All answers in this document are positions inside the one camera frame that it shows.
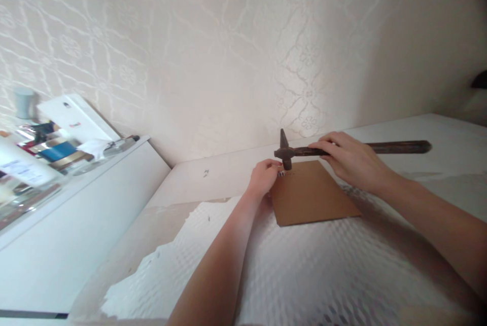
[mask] cardboard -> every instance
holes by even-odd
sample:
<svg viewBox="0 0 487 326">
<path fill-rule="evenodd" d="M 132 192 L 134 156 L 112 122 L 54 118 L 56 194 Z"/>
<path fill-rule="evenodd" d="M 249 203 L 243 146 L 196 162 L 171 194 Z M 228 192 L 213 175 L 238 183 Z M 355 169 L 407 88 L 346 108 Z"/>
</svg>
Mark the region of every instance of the cardboard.
<svg viewBox="0 0 487 326">
<path fill-rule="evenodd" d="M 281 227 L 362 215 L 319 161 L 293 163 L 270 193 Z"/>
</svg>

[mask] wall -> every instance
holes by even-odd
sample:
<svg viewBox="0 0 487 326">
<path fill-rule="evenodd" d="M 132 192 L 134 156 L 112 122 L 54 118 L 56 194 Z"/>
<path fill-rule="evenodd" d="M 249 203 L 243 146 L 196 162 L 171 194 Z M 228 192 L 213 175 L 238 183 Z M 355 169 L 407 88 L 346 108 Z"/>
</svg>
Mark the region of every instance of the wall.
<svg viewBox="0 0 487 326">
<path fill-rule="evenodd" d="M 0 0 L 12 86 L 77 92 L 170 163 L 439 111 L 486 68 L 484 0 Z M 484 112 L 485 105 L 475 109 Z"/>
</svg>

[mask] hammer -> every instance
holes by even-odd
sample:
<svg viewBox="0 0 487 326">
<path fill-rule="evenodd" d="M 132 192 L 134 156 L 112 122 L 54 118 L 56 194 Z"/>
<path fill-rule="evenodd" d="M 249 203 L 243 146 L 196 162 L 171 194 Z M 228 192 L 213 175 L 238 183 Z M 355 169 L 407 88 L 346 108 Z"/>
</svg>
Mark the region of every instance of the hammer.
<svg viewBox="0 0 487 326">
<path fill-rule="evenodd" d="M 431 144 L 425 140 L 419 141 L 396 141 L 396 142 L 375 142 L 366 143 L 376 154 L 424 154 L 431 150 Z M 293 164 L 291 158 L 295 156 L 324 156 L 329 155 L 321 149 L 310 149 L 307 147 L 291 148 L 288 144 L 284 129 L 281 128 L 281 148 L 274 151 L 274 156 L 283 161 L 284 170 L 291 170 Z"/>
</svg>

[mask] wooden handle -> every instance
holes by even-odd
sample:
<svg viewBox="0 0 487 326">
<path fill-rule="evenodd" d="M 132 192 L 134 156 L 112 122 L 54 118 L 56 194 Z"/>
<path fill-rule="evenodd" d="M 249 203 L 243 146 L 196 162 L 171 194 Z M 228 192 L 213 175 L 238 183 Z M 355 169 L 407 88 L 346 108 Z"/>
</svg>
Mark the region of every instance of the wooden handle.
<svg viewBox="0 0 487 326">
<path fill-rule="evenodd" d="M 425 154 L 431 150 L 428 141 L 397 141 L 368 143 L 376 154 Z"/>
<path fill-rule="evenodd" d="M 428 141 L 397 141 L 397 142 L 374 142 L 366 143 L 375 151 L 376 154 L 424 154 L 431 150 Z M 320 149 L 310 149 L 307 147 L 295 148 L 295 156 L 325 156 L 329 155 Z"/>
</svg>

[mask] hammer head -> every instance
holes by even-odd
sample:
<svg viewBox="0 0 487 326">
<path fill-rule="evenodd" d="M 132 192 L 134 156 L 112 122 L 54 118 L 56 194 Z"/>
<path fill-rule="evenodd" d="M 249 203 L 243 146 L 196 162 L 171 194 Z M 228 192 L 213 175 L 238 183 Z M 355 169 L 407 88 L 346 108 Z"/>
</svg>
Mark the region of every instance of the hammer head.
<svg viewBox="0 0 487 326">
<path fill-rule="evenodd" d="M 289 147 L 288 139 L 284 133 L 284 129 L 281 128 L 281 147 L 274 151 L 274 156 L 283 161 L 284 170 L 291 170 L 293 164 L 291 158 L 295 156 L 294 149 Z"/>
</svg>

